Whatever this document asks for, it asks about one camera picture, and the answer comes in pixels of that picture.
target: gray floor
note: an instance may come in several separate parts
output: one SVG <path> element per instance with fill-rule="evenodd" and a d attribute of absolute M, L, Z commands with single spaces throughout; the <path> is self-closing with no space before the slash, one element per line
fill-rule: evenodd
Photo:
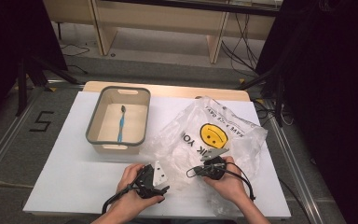
<path fill-rule="evenodd" d="M 234 47 L 237 39 L 225 39 L 230 47 Z M 219 89 L 233 89 L 240 79 L 251 77 L 235 72 L 231 66 L 246 72 L 238 64 L 220 53 L 217 64 L 210 64 L 205 36 L 185 35 L 167 32 L 152 32 L 132 29 L 121 29 L 117 35 L 111 52 L 107 56 L 98 53 L 93 28 L 85 25 L 63 24 L 62 46 L 75 44 L 89 49 L 76 57 L 65 57 L 67 64 L 73 64 L 88 71 L 82 74 L 77 68 L 70 67 L 70 72 L 80 80 L 132 81 L 137 83 L 153 83 L 166 85 L 197 86 Z M 253 50 L 258 54 L 263 48 L 263 41 L 251 41 Z M 83 49 L 68 47 L 64 54 L 82 52 Z M 237 51 L 246 57 L 243 44 Z M 259 97 L 261 86 L 251 88 L 251 97 Z M 55 139 L 60 132 L 71 107 L 71 102 L 80 89 L 58 88 L 56 91 L 43 91 L 33 107 L 20 131 L 17 133 L 5 157 L 0 162 L 0 223 L 64 223 L 74 217 L 36 217 L 22 212 L 32 186 L 48 158 Z M 0 140 L 10 123 L 15 119 L 17 109 L 17 91 L 8 93 L 0 108 Z M 47 115 L 51 124 L 44 133 L 29 132 L 35 126 L 40 111 L 54 111 Z M 286 158 L 283 156 L 278 138 L 272 128 L 271 120 L 262 119 L 268 129 L 268 149 L 278 177 L 292 189 L 296 196 L 296 185 Z M 326 187 L 317 166 L 310 162 L 311 156 L 304 145 L 300 130 L 293 125 L 284 125 L 291 149 L 300 165 L 311 196 L 317 203 L 324 223 L 345 223 L 337 205 Z M 282 185 L 282 189 L 292 217 L 285 221 L 273 220 L 273 223 L 307 223 L 295 197 Z M 81 216 L 78 219 L 91 221 L 96 216 Z"/>

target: toothbrush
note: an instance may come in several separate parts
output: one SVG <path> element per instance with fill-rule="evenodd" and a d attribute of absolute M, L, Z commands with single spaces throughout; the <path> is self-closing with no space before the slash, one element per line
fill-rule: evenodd
<path fill-rule="evenodd" d="M 118 130 L 118 137 L 117 137 L 118 142 L 121 142 L 123 138 L 124 115 L 126 114 L 126 107 L 124 105 L 121 106 L 121 112 L 123 112 L 123 115 L 121 116 L 120 123 L 119 123 L 119 130 Z"/>

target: plastic bag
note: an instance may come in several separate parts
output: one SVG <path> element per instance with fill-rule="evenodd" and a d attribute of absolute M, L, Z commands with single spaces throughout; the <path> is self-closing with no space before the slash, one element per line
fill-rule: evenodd
<path fill-rule="evenodd" d="M 228 148 L 229 152 L 222 156 L 232 156 L 252 181 L 266 136 L 264 128 L 237 117 L 229 108 L 204 96 L 180 112 L 158 135 L 146 140 L 140 154 L 158 160 L 169 177 L 168 184 L 180 190 L 192 181 L 200 181 L 188 178 L 186 172 L 202 165 L 200 158 L 206 150 Z M 200 185 L 208 188 L 203 181 Z M 217 215 L 229 215 L 221 209 L 220 199 L 209 199 Z"/>

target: plastic bin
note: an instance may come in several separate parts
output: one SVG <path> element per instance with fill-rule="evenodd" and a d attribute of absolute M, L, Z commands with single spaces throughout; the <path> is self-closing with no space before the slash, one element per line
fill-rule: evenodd
<path fill-rule="evenodd" d="M 125 106 L 122 139 L 118 141 Z M 150 91 L 144 88 L 109 86 L 101 91 L 89 127 L 87 140 L 100 153 L 138 154 L 145 140 Z"/>

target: yellow smiley face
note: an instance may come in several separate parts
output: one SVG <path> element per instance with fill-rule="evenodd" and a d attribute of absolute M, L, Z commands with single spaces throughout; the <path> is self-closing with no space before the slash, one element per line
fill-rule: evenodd
<path fill-rule="evenodd" d="M 200 136 L 206 145 L 215 148 L 222 148 L 228 140 L 226 133 L 221 128 L 209 123 L 202 125 Z"/>

